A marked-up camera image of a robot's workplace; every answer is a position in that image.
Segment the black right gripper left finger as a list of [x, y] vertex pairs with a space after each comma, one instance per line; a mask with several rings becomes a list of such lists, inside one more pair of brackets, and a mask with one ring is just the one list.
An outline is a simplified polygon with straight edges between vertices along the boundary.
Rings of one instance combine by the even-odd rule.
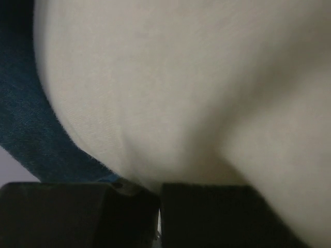
[[15, 182], [1, 188], [1, 247], [151, 247], [159, 199], [106, 183]]

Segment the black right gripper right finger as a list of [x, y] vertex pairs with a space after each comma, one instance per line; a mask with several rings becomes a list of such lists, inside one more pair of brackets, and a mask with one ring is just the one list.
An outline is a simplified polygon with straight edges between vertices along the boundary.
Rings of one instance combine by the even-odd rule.
[[164, 184], [163, 247], [307, 247], [251, 187]]

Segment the blue fabric pillowcase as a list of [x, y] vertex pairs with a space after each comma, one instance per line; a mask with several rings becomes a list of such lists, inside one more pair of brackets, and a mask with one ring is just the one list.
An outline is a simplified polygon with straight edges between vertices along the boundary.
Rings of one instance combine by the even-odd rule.
[[118, 176], [80, 150], [58, 122], [37, 76], [33, 1], [1, 1], [1, 146], [41, 182]]

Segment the cream bear print pillow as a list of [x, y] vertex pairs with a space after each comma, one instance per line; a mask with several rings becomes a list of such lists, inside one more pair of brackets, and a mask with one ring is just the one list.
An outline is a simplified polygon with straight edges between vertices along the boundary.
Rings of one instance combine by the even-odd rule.
[[33, 27], [80, 149], [155, 193], [250, 184], [330, 247], [330, 1], [35, 1]]

